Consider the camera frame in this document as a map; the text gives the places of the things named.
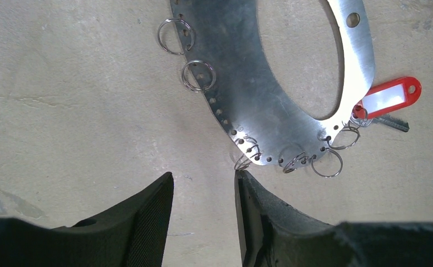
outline small hole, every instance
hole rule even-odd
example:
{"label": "small hole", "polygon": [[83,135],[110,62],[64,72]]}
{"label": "small hole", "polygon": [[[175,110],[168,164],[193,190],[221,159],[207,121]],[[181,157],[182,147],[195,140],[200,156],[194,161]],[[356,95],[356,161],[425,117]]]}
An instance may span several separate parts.
{"label": "small hole", "polygon": [[360,21],[361,21],[361,17],[359,16],[358,13],[351,13],[346,19],[346,24],[348,25],[349,28],[354,28],[355,26],[359,25]]}
{"label": "small hole", "polygon": [[409,93],[414,93],[416,91],[416,87],[414,85],[409,87]]}
{"label": "small hole", "polygon": [[97,223],[97,220],[88,218],[88,219],[84,219],[84,220],[78,222],[73,227],[84,227],[84,226],[89,226],[89,225],[93,225],[96,223]]}

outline metal ring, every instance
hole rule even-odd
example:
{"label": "metal ring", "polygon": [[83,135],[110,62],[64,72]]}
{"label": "metal ring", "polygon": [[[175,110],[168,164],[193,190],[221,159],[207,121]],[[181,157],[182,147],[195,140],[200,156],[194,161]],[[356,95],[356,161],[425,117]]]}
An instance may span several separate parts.
{"label": "metal ring", "polygon": [[[187,78],[185,78],[185,69],[190,64],[195,64],[195,63],[203,64],[210,70],[210,72],[211,72],[211,84],[209,86],[206,86],[204,88],[198,88],[198,87],[191,85],[189,80],[187,80]],[[187,62],[187,64],[185,64],[184,67],[182,68],[180,78],[182,79],[182,82],[184,83],[185,87],[187,87],[189,90],[191,90],[193,92],[199,93],[199,92],[203,92],[205,90],[208,90],[215,85],[215,83],[217,81],[217,79],[216,79],[217,78],[217,72],[215,71],[215,69],[213,69],[213,67],[210,64],[206,63],[203,60],[191,60],[191,61]]]}
{"label": "metal ring", "polygon": [[356,139],[351,144],[349,144],[347,146],[332,146],[332,145],[329,144],[329,142],[331,141],[331,139],[329,139],[329,140],[326,139],[326,143],[328,144],[329,148],[334,149],[334,150],[348,149],[348,148],[352,147],[353,145],[355,145],[357,143],[357,141],[359,141],[359,138],[361,137],[361,133],[359,133],[359,130],[358,129],[354,129],[351,126],[348,126],[348,128],[343,128],[341,130],[341,132],[354,132],[354,133],[357,134]]}
{"label": "metal ring", "polygon": [[[362,120],[362,122],[361,123],[359,123],[359,125],[357,126],[357,128],[355,128],[356,130],[359,130],[359,128],[361,128],[361,126],[363,126],[363,127],[367,127],[367,126],[369,126],[369,124],[371,124],[371,121],[372,120],[369,120],[367,117],[369,116],[369,112],[367,112],[367,109],[365,109],[365,108],[362,108],[363,110],[364,110],[364,114],[365,114],[365,116],[364,116],[364,119]],[[354,121],[356,120],[356,118],[354,118],[354,113],[351,113],[351,119],[350,119],[350,121],[348,122],[348,126],[349,126],[349,128],[354,128],[354,127],[352,127],[352,126],[350,126],[350,122],[353,122],[354,123]]]}
{"label": "metal ring", "polygon": [[317,175],[319,175],[319,176],[321,176],[321,177],[325,177],[325,178],[333,178],[333,177],[336,177],[336,176],[338,176],[340,173],[341,173],[341,171],[343,170],[343,159],[341,158],[341,155],[339,155],[338,154],[338,152],[336,152],[335,150],[332,150],[332,149],[326,149],[326,151],[327,152],[330,152],[330,153],[332,153],[332,154],[334,154],[338,159],[339,159],[339,162],[341,163],[341,167],[339,167],[339,170],[338,170],[338,172],[337,173],[335,173],[335,174],[333,174],[333,175],[322,175],[322,174],[320,174],[316,169],[315,169],[315,166],[313,166],[313,163],[315,162],[314,161],[314,158],[312,157],[312,169],[313,169],[313,171],[317,174]]}
{"label": "metal ring", "polygon": [[252,158],[254,158],[254,157],[261,157],[262,156],[262,153],[261,153],[261,151],[259,150],[259,145],[258,144],[255,144],[254,146],[252,146],[252,147],[250,147],[249,149],[253,149],[253,148],[257,148],[258,149],[258,152],[256,152],[254,155],[252,155],[251,157],[249,157],[249,158],[247,158],[246,160],[244,160],[244,161],[242,161],[241,162],[241,160],[244,158],[244,156],[246,156],[246,154],[242,154],[241,155],[241,157],[239,157],[239,159],[236,161],[236,163],[234,164],[234,169],[235,170],[239,170],[239,171],[242,171],[242,170],[246,170],[248,167],[249,167],[249,165],[251,165],[251,163],[253,163],[252,161],[251,161],[251,159]]}
{"label": "metal ring", "polygon": [[282,170],[285,174],[289,174],[292,171],[296,170],[296,168],[291,168],[293,167],[293,165],[295,165],[295,163],[297,163],[298,161],[302,160],[302,163],[305,161],[307,161],[309,158],[309,156],[306,155],[305,151],[303,151],[302,153],[298,154],[296,157],[294,157],[289,163],[287,163],[287,165],[284,167],[284,169]]}
{"label": "metal ring", "polygon": [[180,24],[182,24],[182,25],[184,25],[188,30],[189,30],[189,33],[190,33],[190,44],[189,45],[187,45],[187,47],[185,48],[185,49],[187,49],[187,51],[189,51],[191,48],[192,48],[192,46],[194,46],[194,42],[195,42],[195,32],[194,32],[194,30],[192,29],[192,27],[187,23],[187,22],[185,22],[184,20],[182,20],[182,19],[179,19],[179,18],[168,18],[168,19],[166,19],[165,21],[163,21],[162,23],[161,23],[161,25],[159,26],[159,28],[158,28],[158,42],[159,42],[159,45],[167,52],[167,53],[170,53],[170,54],[173,54],[173,55],[183,55],[184,53],[183,52],[173,52],[173,51],[171,51],[171,50],[169,50],[164,44],[163,44],[163,42],[162,42],[162,40],[161,40],[161,29],[163,28],[163,26],[164,25],[166,25],[166,24],[168,24],[168,23],[171,23],[171,22],[176,22],[176,23],[180,23]]}

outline curved metal plate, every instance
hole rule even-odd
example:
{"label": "curved metal plate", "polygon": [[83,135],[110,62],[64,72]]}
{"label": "curved metal plate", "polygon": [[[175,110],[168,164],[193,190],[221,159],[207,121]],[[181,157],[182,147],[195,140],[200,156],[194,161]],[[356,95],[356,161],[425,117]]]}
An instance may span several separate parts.
{"label": "curved metal plate", "polygon": [[[320,159],[325,153],[320,148],[327,146],[323,139],[334,140],[372,85],[375,63],[362,0],[329,4],[340,28],[345,78],[338,110],[318,121],[301,110],[273,76],[259,37],[256,0],[171,0],[174,17],[195,31],[194,46],[184,49],[187,60],[203,60],[216,70],[216,84],[204,92],[213,114],[255,164],[285,166],[303,151]],[[355,28],[346,25],[351,13],[361,19]],[[176,27],[185,48],[190,36],[183,26]],[[190,69],[201,88],[210,83],[205,66]],[[261,157],[254,156],[255,144]],[[298,161],[293,168],[306,164]]]}

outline red key tag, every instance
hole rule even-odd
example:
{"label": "red key tag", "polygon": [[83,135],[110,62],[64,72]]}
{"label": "red key tag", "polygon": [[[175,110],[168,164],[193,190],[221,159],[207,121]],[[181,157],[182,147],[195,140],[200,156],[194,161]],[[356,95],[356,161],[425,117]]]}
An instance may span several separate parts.
{"label": "red key tag", "polygon": [[420,81],[414,77],[399,78],[371,88],[353,113],[357,118],[365,118],[367,111],[367,118],[372,119],[411,106],[420,95]]}

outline metal key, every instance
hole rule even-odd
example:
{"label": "metal key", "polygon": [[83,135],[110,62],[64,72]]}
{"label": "metal key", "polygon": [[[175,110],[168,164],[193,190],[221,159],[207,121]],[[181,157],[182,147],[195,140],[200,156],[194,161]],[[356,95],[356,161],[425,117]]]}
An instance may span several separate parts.
{"label": "metal key", "polygon": [[390,116],[389,114],[375,117],[375,118],[367,120],[367,121],[364,119],[361,119],[361,118],[354,118],[353,116],[351,116],[351,121],[354,124],[357,124],[361,127],[367,127],[371,123],[379,123],[379,124],[383,124],[383,125],[392,127],[394,129],[397,129],[397,130],[402,131],[402,132],[408,132],[410,130],[408,122],[403,121],[399,118],[394,118],[394,117]]}
{"label": "metal key", "polygon": [[408,125],[408,122],[403,121],[399,118],[394,118],[390,116],[389,114],[385,114],[379,117],[375,117],[372,119],[373,123],[380,123],[383,125],[386,125],[388,127],[392,127],[394,129],[397,129],[402,132],[408,132],[410,130],[410,127]]}

